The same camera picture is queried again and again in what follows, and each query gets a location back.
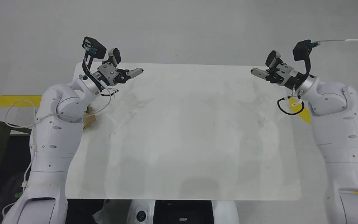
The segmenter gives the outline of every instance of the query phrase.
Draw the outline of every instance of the white tabletop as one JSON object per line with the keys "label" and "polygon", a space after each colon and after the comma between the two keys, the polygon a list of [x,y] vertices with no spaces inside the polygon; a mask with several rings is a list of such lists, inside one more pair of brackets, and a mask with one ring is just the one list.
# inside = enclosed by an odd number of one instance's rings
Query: white tabletop
{"label": "white tabletop", "polygon": [[[276,106],[284,88],[246,66],[118,67],[144,73],[117,85],[110,106],[84,131],[68,198],[299,199],[290,117]],[[108,100],[98,97],[93,106]]]}

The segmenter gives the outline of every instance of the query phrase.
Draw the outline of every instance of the yellow tape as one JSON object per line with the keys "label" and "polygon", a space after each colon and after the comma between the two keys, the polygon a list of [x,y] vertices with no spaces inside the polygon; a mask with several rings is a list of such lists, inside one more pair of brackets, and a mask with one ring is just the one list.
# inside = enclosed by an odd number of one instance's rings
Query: yellow tape
{"label": "yellow tape", "polygon": [[[9,107],[18,100],[30,100],[35,106],[40,106],[41,96],[0,96],[0,107]],[[32,106],[29,102],[18,102],[16,107]]]}
{"label": "yellow tape", "polygon": [[[301,109],[301,105],[297,105],[297,106],[291,106],[292,104],[294,104],[296,102],[296,100],[294,98],[290,98],[290,109],[296,113]],[[307,122],[308,124],[311,124],[311,118],[309,115],[309,110],[307,108],[303,109],[303,111],[301,113],[298,114],[300,116],[300,118],[302,118],[305,122]]]}

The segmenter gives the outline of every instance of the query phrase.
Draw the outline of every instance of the floor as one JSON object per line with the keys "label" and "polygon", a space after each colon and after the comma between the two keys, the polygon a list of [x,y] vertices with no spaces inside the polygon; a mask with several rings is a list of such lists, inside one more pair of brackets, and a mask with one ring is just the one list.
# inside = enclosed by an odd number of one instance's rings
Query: floor
{"label": "floor", "polygon": [[[303,72],[294,45],[358,38],[357,10],[355,0],[2,0],[0,94],[41,95],[70,82],[84,36],[118,47],[124,62],[262,66],[275,49]],[[311,73],[358,88],[357,52],[355,43],[322,44],[311,54]],[[26,109],[13,116],[31,119]],[[293,131],[301,200],[237,202],[241,223],[327,222],[323,159],[310,125],[294,117]]]}

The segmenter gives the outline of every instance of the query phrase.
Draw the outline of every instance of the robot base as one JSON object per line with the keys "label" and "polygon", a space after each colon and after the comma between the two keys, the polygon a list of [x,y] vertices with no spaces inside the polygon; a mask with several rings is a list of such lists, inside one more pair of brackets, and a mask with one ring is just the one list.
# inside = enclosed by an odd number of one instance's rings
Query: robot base
{"label": "robot base", "polygon": [[127,224],[239,224],[232,200],[132,200]]}

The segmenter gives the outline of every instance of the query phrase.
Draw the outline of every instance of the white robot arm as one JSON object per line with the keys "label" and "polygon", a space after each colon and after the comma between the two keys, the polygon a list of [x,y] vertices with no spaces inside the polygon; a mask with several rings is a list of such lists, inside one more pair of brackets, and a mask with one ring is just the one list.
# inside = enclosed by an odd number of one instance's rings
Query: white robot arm
{"label": "white robot arm", "polygon": [[309,102],[314,139],[326,163],[328,220],[334,224],[357,224],[358,93],[351,86],[337,82],[324,83],[309,74],[309,53],[317,45],[318,42],[305,40],[293,50],[295,60],[305,61],[306,74],[285,64],[276,51],[268,56],[266,71],[254,68],[251,73],[279,86],[294,89],[299,98]]}
{"label": "white robot arm", "polygon": [[[23,183],[23,195],[6,214],[5,224],[65,223],[67,172],[81,141],[83,115],[88,104],[105,89],[101,82],[115,86],[143,72],[141,68],[117,69],[121,58],[118,49],[113,48],[108,60],[92,74],[93,59],[103,59],[106,48],[89,37],[84,39],[83,47],[86,50],[82,64],[85,75],[70,84],[52,86],[42,96],[30,137],[30,177]],[[75,90],[82,91],[83,97]]]}

